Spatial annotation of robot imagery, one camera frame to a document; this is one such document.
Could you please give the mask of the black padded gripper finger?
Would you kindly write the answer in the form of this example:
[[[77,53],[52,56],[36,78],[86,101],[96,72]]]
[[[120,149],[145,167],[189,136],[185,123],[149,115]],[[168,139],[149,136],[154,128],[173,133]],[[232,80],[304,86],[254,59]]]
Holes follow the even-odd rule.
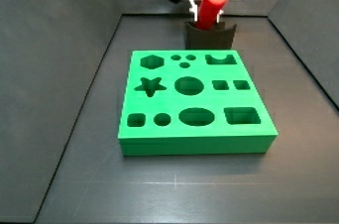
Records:
[[[193,21],[197,21],[197,4],[194,2],[194,0],[188,0],[189,4],[190,4],[190,8],[189,8],[189,12],[193,14]]]

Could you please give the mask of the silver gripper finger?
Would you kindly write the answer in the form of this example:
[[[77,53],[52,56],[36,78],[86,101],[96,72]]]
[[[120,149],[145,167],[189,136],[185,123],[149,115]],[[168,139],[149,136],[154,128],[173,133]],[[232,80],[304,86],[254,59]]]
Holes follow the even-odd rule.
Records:
[[[224,10],[220,10],[218,13],[217,13],[216,21],[214,21],[216,24],[220,23],[220,18],[221,18],[221,16],[222,16],[222,13],[224,13]]]

